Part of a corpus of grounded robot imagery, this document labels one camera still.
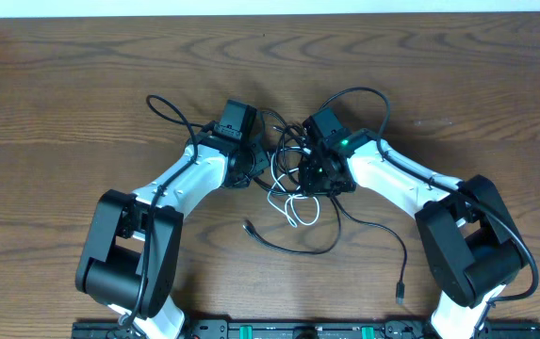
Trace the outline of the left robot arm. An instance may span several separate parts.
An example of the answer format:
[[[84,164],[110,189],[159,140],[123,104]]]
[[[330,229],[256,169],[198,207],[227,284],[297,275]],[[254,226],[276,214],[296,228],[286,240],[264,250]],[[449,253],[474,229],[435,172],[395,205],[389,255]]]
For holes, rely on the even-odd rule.
[[[184,220],[210,192],[244,188],[269,165],[257,108],[227,101],[219,121],[190,132],[181,157],[150,184],[101,196],[75,273],[75,287],[119,314],[76,322],[74,338],[177,338],[186,314],[170,292]]]

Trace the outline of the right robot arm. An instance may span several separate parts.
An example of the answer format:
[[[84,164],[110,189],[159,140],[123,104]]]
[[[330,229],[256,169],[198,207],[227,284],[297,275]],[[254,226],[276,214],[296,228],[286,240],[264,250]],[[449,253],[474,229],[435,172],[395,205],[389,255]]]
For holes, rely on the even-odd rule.
[[[432,275],[442,293],[431,316],[440,338],[471,338],[488,309],[535,261],[495,185],[427,169],[368,129],[352,132],[325,107],[303,122],[310,151],[300,165],[308,193],[330,197],[367,188],[416,221]]]

